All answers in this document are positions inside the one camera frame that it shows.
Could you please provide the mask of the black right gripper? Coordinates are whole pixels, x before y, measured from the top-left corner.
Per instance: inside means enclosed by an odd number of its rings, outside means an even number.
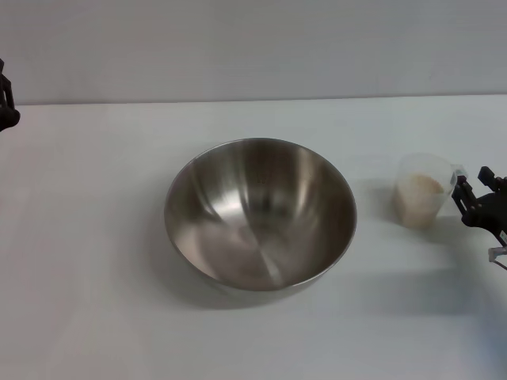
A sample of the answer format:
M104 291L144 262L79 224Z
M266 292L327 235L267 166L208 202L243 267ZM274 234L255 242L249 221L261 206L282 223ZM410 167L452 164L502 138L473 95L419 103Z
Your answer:
M457 177L452 199L458 207L465 226L487 230L496 238L506 237L506 192L505 177L496 177L488 166L482 166L479 181L492 193L476 198L464 175Z

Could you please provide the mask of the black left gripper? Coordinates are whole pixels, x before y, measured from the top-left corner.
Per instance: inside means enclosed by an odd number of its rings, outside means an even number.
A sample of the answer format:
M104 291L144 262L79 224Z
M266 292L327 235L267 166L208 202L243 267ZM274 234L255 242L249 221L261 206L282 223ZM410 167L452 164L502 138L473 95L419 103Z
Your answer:
M0 59L1 109L0 131L16 126L20 121L20 113L15 109L11 81L3 74L5 63Z

